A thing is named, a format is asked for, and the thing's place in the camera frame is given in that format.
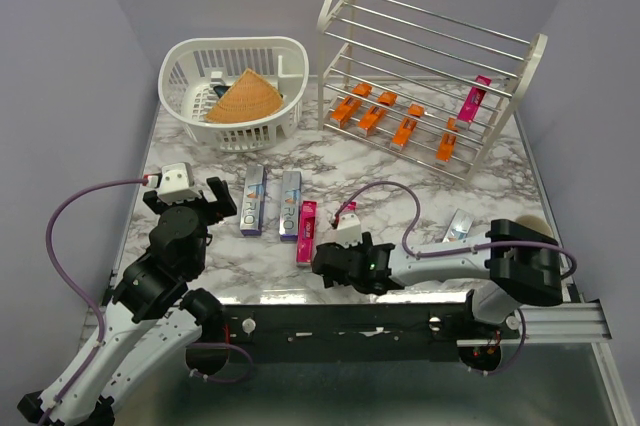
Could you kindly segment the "dark object in basket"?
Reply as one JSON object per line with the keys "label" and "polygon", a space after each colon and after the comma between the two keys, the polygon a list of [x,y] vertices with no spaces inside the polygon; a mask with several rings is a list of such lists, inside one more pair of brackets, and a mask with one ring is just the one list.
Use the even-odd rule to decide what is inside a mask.
{"label": "dark object in basket", "polygon": [[229,89],[230,87],[227,85],[215,85],[213,87],[213,91],[218,98],[222,98]]}

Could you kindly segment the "silver Rio toothpaste box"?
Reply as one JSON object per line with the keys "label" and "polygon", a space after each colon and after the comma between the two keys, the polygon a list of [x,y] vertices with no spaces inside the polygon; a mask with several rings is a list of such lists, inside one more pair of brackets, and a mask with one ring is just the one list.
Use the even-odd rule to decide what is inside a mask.
{"label": "silver Rio toothpaste box", "polygon": [[284,171],[281,183],[279,238],[281,241],[296,241],[299,231],[302,174],[299,171]]}
{"label": "silver Rio toothpaste box", "polygon": [[475,217],[469,212],[462,209],[457,209],[449,223],[442,242],[448,243],[466,239],[474,223],[474,220]]}
{"label": "silver Rio toothpaste box", "polygon": [[266,170],[262,165],[247,167],[239,223],[243,236],[262,234],[266,179]]}

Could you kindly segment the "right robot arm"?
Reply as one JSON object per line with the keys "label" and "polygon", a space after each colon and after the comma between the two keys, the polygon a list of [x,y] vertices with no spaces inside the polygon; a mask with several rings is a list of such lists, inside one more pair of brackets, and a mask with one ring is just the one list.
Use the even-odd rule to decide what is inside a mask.
{"label": "right robot arm", "polygon": [[318,245],[311,268],[327,288],[350,286],[378,296],[427,282],[480,280],[459,316],[462,330],[480,338],[522,305],[563,302],[561,254],[557,240],[543,230],[497,219],[484,234],[418,251],[375,245],[364,232],[355,242]]}

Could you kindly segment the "woven orange conical hat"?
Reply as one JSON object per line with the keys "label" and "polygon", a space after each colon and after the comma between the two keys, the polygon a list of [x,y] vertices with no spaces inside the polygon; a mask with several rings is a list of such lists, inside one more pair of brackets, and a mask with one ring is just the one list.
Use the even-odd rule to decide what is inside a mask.
{"label": "woven orange conical hat", "polygon": [[232,124],[263,119],[284,104],[283,96],[263,76],[247,68],[205,115],[210,123]]}

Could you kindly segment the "black mounting base rail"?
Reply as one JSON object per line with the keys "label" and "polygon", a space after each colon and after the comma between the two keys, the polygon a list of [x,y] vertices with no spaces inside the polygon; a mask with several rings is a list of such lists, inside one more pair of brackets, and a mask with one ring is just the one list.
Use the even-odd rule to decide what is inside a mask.
{"label": "black mounting base rail", "polygon": [[517,337],[504,323],[472,320],[463,303],[231,305],[225,320],[204,341],[228,338],[257,364],[456,362],[460,341]]}

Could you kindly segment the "beige paper cup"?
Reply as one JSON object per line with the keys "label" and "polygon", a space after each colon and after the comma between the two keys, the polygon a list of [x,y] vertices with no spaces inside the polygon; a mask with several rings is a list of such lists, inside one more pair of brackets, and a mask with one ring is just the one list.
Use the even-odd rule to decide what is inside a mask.
{"label": "beige paper cup", "polygon": [[535,215],[521,215],[515,219],[517,224],[536,231],[539,234],[554,238],[554,232],[545,219]]}

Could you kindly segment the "orange toothpaste box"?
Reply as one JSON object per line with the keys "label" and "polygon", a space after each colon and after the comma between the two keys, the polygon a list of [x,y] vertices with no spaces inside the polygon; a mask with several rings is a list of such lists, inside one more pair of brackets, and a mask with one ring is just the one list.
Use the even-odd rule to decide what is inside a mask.
{"label": "orange toothpaste box", "polygon": [[329,122],[339,128],[344,128],[353,115],[362,105],[362,98],[367,98],[372,91],[368,83],[359,83],[352,90],[352,95],[341,101],[339,106],[331,113]]}
{"label": "orange toothpaste box", "polygon": [[435,156],[435,163],[437,166],[445,167],[449,164],[455,149],[457,132],[456,119],[450,117]]}
{"label": "orange toothpaste box", "polygon": [[418,104],[411,104],[408,110],[408,116],[405,117],[400,123],[394,137],[391,140],[390,148],[394,151],[401,152],[408,144],[415,127],[418,124],[418,120],[422,118],[424,114],[424,107]]}
{"label": "orange toothpaste box", "polygon": [[397,100],[397,95],[392,92],[383,92],[376,100],[376,105],[371,106],[358,123],[358,133],[363,137],[373,134],[384,118],[388,109],[391,108]]}

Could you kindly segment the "white plastic basket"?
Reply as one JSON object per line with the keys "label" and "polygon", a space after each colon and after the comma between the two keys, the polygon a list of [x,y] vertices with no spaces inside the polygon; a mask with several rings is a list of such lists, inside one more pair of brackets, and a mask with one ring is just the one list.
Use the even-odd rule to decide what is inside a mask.
{"label": "white plastic basket", "polygon": [[158,94],[194,142],[254,151],[293,134],[308,75],[306,49],[288,37],[190,39],[166,54]]}

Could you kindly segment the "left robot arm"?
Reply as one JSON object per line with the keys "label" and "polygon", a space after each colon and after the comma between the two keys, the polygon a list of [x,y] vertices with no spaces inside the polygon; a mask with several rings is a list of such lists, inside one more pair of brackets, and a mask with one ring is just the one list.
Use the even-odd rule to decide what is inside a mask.
{"label": "left robot arm", "polygon": [[237,213],[226,181],[207,179],[213,201],[194,189],[188,173],[151,174],[138,182],[147,186],[143,201],[158,217],[149,244],[125,269],[106,309],[88,303],[98,326],[65,371],[19,401],[32,424],[111,425],[117,401],[162,355],[224,337],[220,301],[188,284],[204,270],[209,227]]}

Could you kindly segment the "pink toothpaste box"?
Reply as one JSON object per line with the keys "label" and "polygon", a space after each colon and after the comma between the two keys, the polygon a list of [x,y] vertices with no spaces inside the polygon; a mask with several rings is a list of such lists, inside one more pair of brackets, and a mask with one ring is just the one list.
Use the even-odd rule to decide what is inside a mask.
{"label": "pink toothpaste box", "polygon": [[478,110],[480,109],[486,93],[487,90],[481,87],[473,86],[470,89],[455,119],[455,126],[457,128],[468,129],[470,127]]}
{"label": "pink toothpaste box", "polygon": [[310,266],[315,249],[317,203],[304,201],[299,215],[298,238],[296,243],[296,265]]}
{"label": "pink toothpaste box", "polygon": [[347,214],[349,212],[354,212],[356,210],[357,203],[355,201],[348,202],[344,205],[344,207],[337,213],[337,217],[340,218],[342,215]]}

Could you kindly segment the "cream metal shelf rack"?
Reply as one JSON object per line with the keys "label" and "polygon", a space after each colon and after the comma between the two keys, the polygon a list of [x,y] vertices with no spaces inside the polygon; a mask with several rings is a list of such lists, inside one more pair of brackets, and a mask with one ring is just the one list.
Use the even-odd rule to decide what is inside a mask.
{"label": "cream metal shelf rack", "polygon": [[[538,69],[548,38],[532,39],[479,26],[399,0],[324,0],[318,35],[318,126],[469,183],[517,112]],[[372,91],[344,128],[329,122],[359,83]],[[468,129],[457,128],[449,164],[435,156],[450,117],[456,119],[470,89],[487,90]],[[383,92],[397,95],[375,132],[358,123]],[[401,151],[390,143],[411,104],[425,111]]]}

